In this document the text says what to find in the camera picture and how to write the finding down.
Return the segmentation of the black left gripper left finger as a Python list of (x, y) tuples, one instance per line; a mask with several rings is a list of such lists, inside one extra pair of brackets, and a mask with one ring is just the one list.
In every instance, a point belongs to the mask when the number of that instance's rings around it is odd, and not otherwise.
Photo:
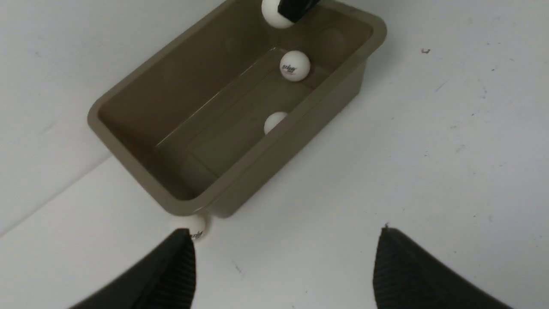
[(147, 256), (74, 309), (190, 309), (196, 254), (188, 229), (176, 229)]

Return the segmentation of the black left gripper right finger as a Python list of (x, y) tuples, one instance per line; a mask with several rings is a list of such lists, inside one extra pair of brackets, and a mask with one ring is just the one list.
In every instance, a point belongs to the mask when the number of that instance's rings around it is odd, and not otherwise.
[(507, 309), (402, 231), (383, 227), (373, 268), (379, 309)]

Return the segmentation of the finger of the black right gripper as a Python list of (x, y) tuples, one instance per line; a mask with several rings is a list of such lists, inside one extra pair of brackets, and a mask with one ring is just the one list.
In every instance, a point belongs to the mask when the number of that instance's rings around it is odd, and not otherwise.
[(280, 0), (278, 13), (292, 23), (297, 23), (319, 2), (320, 0)]

